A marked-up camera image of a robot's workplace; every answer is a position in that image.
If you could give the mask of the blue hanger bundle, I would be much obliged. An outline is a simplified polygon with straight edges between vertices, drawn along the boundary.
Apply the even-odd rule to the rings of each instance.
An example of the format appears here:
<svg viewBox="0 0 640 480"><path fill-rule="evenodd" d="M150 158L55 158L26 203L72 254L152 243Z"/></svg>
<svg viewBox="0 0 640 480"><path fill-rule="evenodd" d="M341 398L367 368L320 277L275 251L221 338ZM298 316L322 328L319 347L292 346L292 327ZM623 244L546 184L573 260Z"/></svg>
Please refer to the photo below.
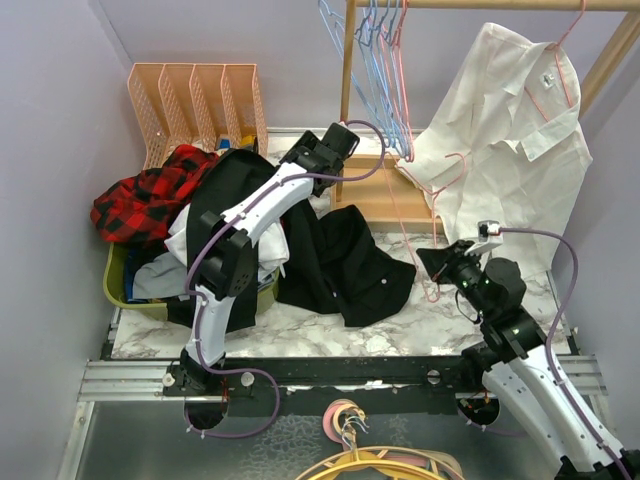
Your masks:
<svg viewBox="0 0 640 480"><path fill-rule="evenodd" d="M391 106L387 96L383 42L380 40L381 25L387 24L394 15L394 2L388 1L382 6L378 1L367 1L361 8L361 17L354 20L353 48L361 56L365 79L359 81L352 74L350 80L365 107L369 121L383 134L385 146L399 156L389 117Z"/></svg>

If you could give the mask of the pink hanger pile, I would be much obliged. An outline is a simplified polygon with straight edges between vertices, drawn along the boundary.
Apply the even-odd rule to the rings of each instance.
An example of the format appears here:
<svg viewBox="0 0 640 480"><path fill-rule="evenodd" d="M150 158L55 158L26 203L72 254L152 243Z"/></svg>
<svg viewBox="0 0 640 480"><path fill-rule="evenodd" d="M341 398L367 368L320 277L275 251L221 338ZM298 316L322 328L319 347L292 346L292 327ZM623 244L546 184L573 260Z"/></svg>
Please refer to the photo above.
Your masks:
<svg viewBox="0 0 640 480"><path fill-rule="evenodd" d="M333 401L322 417L322 429L325 435L341 446L342 451L358 445L358 432L368 432L366 413L353 401L339 399ZM429 471L437 473L439 479L463 479L459 462L449 454L432 450L421 450L407 447L390 447L388 457L393 460L406 461L415 465L426 466Z"/></svg>

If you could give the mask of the pink hanger holding shirt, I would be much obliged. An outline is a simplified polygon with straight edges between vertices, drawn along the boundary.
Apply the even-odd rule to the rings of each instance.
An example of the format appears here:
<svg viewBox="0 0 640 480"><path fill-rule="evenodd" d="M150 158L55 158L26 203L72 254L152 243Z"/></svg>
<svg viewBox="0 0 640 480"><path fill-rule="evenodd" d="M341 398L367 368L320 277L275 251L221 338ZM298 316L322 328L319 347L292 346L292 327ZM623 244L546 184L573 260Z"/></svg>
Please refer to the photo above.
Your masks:
<svg viewBox="0 0 640 480"><path fill-rule="evenodd" d="M575 72L574 67L571 62L568 60L566 53L563 50L563 43L571 33L576 24L580 21L587 7L586 1L580 2L581 11L576 19L573 21L571 26L566 30L566 32L562 35L559 41L555 43L545 44L545 50L550 51L554 54L555 66L557 70L557 79L560 81L560 86L563 89L566 103L568 105L568 112L573 114L576 117L576 122L579 122L579 110L581 107L581 92L579 88L579 83L577 79L577 74ZM538 128L541 123L535 119L539 116L542 117L546 124L551 125L556 122L559 117L549 116L545 112L545 108L550 105L549 101L544 100L543 105L540 105L536 100L536 96L530 91L529 86L530 82L527 80L530 70L533 68L533 64L538 60L538 58L542 55L542 43L533 43L528 40L526 37L523 37L514 32L510 33L511 39L510 41L517 45L520 49L524 49L526 51L526 55L533 55L535 57L534 60L525 59L524 56L521 56L521 60L524 61L525 66L523 69L525 70L524 77L521 80L517 81L519 88L521 90L521 95L518 97L518 103L514 106L514 108L510 108L511 110L511 120L514 125L518 124L522 126L524 129L535 129Z"/></svg>

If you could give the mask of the pink hanger bundle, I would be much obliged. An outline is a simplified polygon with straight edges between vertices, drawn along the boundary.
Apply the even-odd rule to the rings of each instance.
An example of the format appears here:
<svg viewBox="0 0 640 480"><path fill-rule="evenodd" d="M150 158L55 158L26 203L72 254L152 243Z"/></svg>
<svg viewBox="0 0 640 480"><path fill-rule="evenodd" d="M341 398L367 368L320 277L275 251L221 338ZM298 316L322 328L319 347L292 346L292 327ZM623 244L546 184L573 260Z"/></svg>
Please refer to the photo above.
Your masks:
<svg viewBox="0 0 640 480"><path fill-rule="evenodd" d="M401 50L402 31L408 9L408 1L394 2L394 15L387 24L381 25L380 40L383 42L392 131L399 156L411 163L415 159L415 147Z"/></svg>

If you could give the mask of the white hanging shirt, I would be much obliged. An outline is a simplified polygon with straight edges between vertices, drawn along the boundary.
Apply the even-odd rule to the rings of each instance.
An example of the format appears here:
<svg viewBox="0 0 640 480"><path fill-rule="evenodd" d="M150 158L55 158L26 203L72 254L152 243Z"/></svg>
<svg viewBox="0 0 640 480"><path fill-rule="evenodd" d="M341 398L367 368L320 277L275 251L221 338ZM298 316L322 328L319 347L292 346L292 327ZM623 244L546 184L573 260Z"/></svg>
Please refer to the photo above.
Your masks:
<svg viewBox="0 0 640 480"><path fill-rule="evenodd" d="M559 119L524 129L511 120L524 77L524 49L511 31L486 23L478 33L430 125L415 140L415 159L398 170L424 192L450 242L471 239L477 223L495 220L518 231L496 255L520 266L523 277L550 270L586 171L592 163L581 125L568 112L554 54L545 50L527 80L545 112Z"/></svg>

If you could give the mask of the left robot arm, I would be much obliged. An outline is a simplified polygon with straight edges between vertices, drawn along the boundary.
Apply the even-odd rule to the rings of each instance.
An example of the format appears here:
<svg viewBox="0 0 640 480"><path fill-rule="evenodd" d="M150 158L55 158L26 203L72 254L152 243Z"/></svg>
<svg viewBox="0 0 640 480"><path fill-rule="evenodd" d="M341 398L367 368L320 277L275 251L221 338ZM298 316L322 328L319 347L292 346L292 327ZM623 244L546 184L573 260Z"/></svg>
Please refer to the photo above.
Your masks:
<svg viewBox="0 0 640 480"><path fill-rule="evenodd" d="M210 394L220 385L229 317L236 297L257 278L254 247L260 236L295 204L333 185L358 144L359 137L340 123L321 138L307 131L246 199L220 214L207 210L194 221L192 232L201 233L205 244L187 275L194 321L180 365L195 392Z"/></svg>

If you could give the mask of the black button shirt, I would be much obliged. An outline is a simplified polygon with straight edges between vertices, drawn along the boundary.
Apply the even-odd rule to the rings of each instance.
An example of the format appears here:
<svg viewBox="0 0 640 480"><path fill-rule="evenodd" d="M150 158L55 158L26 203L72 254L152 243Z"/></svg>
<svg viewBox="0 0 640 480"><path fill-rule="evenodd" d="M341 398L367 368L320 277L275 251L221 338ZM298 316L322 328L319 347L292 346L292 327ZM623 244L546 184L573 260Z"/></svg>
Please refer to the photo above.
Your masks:
<svg viewBox="0 0 640 480"><path fill-rule="evenodd" d="M260 155L232 149L196 189L188 219L210 210L220 214L253 193L275 168ZM279 222L289 260L276 299L319 314L339 314L347 327L367 327L399 313L409 300L414 265L378 248L355 206L318 217L308 200L291 207ZM186 225L187 266L205 243Z"/></svg>

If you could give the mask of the red black plaid shirt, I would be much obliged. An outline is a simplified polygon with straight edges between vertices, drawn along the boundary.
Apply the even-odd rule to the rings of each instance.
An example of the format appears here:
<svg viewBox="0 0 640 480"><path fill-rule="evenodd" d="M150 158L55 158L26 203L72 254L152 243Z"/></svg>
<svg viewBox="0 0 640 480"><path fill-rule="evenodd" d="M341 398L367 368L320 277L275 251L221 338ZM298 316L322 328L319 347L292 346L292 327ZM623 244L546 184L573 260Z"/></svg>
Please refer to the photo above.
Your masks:
<svg viewBox="0 0 640 480"><path fill-rule="evenodd" d="M214 152L182 144L162 166L121 179L96 198L90 220L107 243L157 244L219 161Z"/></svg>

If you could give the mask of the peach file organizer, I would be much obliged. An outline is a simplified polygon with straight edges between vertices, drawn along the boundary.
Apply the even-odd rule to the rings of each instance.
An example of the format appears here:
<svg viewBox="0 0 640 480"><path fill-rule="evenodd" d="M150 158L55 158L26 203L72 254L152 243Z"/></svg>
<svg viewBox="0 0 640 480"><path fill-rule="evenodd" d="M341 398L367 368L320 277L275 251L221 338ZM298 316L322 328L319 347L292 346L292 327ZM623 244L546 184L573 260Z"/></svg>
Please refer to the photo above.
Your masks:
<svg viewBox="0 0 640 480"><path fill-rule="evenodd" d="M144 167L160 167L181 144L215 151L218 141L269 137L255 64L136 63L127 88L146 146Z"/></svg>

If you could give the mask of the green laundry basket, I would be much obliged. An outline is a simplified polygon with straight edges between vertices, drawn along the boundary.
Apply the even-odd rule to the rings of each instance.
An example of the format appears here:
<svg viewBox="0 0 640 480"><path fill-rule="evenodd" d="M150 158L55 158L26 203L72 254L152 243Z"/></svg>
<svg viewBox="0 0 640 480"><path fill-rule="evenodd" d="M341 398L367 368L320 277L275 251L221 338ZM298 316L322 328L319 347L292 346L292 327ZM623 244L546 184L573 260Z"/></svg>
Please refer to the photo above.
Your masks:
<svg viewBox="0 0 640 480"><path fill-rule="evenodd" d="M173 324L192 327L194 318L193 298L181 299L180 296L166 299L133 300L133 265L130 261L138 254L137 250L131 250L123 245L111 244L109 248L106 268L103 277L103 290L107 299L116 307L123 310L135 311L157 321L168 321ZM262 290L256 290L256 312L265 313L275 302L278 293L278 280ZM248 328L255 324L255 320L249 319L249 313L238 314L240 320L232 323L237 315L234 313L230 319L228 331Z"/></svg>

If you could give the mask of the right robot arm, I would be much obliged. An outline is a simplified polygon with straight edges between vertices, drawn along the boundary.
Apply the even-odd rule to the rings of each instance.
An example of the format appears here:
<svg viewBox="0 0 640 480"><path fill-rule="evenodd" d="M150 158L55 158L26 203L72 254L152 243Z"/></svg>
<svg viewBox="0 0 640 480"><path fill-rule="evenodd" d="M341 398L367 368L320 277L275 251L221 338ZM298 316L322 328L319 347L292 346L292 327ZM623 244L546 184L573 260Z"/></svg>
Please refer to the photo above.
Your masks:
<svg viewBox="0 0 640 480"><path fill-rule="evenodd" d="M487 388L535 442L558 479L636 479L639 453L626 449L574 386L549 335L523 307L518 264L480 261L471 241L417 252L429 277L453 285L477 313L481 343L463 352L461 383Z"/></svg>

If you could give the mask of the wooden clothes rack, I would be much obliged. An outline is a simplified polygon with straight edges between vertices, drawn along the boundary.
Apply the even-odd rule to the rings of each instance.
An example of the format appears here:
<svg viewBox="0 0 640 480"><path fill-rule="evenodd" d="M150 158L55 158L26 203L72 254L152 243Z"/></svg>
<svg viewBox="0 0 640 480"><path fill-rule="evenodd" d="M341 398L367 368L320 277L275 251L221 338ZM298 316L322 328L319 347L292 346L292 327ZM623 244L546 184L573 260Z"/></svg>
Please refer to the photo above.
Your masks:
<svg viewBox="0 0 640 480"><path fill-rule="evenodd" d="M581 11L581 1L410 1L413 9ZM627 1L586 1L585 11L623 12L625 14L604 49L585 76L582 85L580 115L585 116L609 83L618 67L639 39L639 3ZM410 233L439 229L441 223L420 192L400 174L393 173L394 159L387 157L376 165L373 154L357 154L346 164L348 173L373 171L357 182L344 181L331 190L333 209L357 206L375 231Z"/></svg>

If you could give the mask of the black mounting rail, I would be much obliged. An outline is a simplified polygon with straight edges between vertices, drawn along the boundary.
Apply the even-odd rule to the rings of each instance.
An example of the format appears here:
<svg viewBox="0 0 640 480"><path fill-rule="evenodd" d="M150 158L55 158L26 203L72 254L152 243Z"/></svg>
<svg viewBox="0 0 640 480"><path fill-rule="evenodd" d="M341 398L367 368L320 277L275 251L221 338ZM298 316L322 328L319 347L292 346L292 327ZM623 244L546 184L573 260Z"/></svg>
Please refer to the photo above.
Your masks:
<svg viewBox="0 0 640 480"><path fill-rule="evenodd" d="M199 413L320 415L346 398L368 414L462 415L494 423L502 408L466 357L230 358L212 374L187 358L166 370L163 395Z"/></svg>

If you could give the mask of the white crumpled shirt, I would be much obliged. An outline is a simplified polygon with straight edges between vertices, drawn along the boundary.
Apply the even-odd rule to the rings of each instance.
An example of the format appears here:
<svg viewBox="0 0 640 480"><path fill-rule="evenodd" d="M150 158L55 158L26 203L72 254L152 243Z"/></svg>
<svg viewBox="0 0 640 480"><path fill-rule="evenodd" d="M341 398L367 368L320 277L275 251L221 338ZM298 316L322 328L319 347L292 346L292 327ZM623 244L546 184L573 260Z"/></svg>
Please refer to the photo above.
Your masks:
<svg viewBox="0 0 640 480"><path fill-rule="evenodd" d="M184 207L170 226L169 237L164 241L166 253L136 267L131 280L125 281L126 298L131 303L165 300L178 297L186 300L187 277L186 225L190 205ZM284 272L283 265L289 260L289 249L282 226L271 224L258 243L258 290L261 291L275 281L276 273Z"/></svg>

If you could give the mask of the boxes in organizer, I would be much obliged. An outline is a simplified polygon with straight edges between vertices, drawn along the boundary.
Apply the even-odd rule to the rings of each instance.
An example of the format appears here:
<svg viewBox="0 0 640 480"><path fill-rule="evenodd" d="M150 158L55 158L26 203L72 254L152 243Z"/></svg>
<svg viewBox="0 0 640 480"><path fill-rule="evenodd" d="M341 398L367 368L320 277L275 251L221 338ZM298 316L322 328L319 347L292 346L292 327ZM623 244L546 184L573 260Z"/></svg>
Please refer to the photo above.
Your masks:
<svg viewBox="0 0 640 480"><path fill-rule="evenodd" d="M229 137L223 136L216 146L215 152L222 155L229 149L244 149L254 153L259 152L259 141L255 135L241 137L239 141L233 141Z"/></svg>

